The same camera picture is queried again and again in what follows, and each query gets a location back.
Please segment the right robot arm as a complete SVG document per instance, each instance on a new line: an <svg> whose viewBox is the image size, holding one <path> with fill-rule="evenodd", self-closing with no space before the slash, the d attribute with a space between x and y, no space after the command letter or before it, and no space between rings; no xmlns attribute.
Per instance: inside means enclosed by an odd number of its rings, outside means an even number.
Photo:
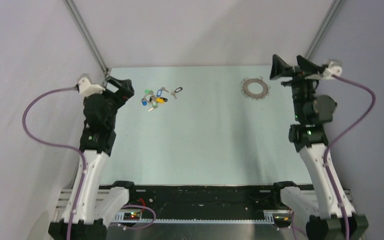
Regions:
<svg viewBox="0 0 384 240"><path fill-rule="evenodd" d="M296 65L289 65L277 54L272 56L269 78L281 79L282 86L291 88L296 124L290 126L288 139L305 164L315 197L292 182L281 182L270 202L277 209L290 208L304 221L310 240L359 240L369 226L348 199L331 157L334 141L328 140L324 126L332 122L337 102L316 94L320 81L340 80L342 72L338 60L318 65L298 55Z"/></svg>

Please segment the large steel ring disc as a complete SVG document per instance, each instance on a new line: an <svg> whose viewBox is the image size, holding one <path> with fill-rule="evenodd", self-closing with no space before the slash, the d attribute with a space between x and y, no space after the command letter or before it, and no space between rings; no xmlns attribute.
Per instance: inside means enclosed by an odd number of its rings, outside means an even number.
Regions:
<svg viewBox="0 0 384 240"><path fill-rule="evenodd" d="M252 100L263 100L270 94L270 86L260 77L244 78L240 83L241 93Z"/></svg>

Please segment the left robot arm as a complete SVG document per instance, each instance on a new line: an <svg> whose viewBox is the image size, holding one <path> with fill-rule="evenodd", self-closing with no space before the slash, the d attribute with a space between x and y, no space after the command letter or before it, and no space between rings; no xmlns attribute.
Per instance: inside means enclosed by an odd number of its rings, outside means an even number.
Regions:
<svg viewBox="0 0 384 240"><path fill-rule="evenodd" d="M103 201L97 203L102 173L117 136L116 115L135 94L130 79L108 76L105 81L116 89L91 83L86 74L75 86L83 96L85 116L79 147L76 148L79 165L60 220L49 225L48 234L54 240L104 240L120 208L133 208L138 202L136 192L126 187L113 187Z"/></svg>

